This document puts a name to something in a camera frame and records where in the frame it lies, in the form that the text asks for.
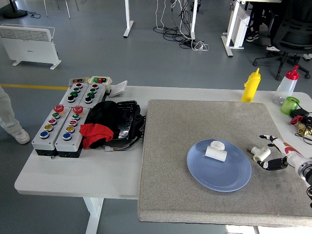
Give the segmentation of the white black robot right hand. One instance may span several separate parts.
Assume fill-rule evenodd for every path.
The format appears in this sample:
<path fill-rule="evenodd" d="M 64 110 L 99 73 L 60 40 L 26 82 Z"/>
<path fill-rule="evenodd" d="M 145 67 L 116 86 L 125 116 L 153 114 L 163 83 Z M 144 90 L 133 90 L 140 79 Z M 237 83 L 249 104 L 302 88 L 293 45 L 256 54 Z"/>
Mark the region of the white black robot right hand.
<path fill-rule="evenodd" d="M 283 158 L 272 159 L 263 161 L 259 156 L 254 156 L 254 161 L 267 171 L 275 171 L 287 168 L 288 165 L 294 167 L 296 170 L 300 166 L 304 167 L 309 165 L 310 160 L 300 154 L 293 146 L 284 142 L 282 139 L 271 135 L 260 135 L 260 138 L 269 140 L 271 144 L 268 146 L 276 147 L 279 152 L 284 156 Z"/>

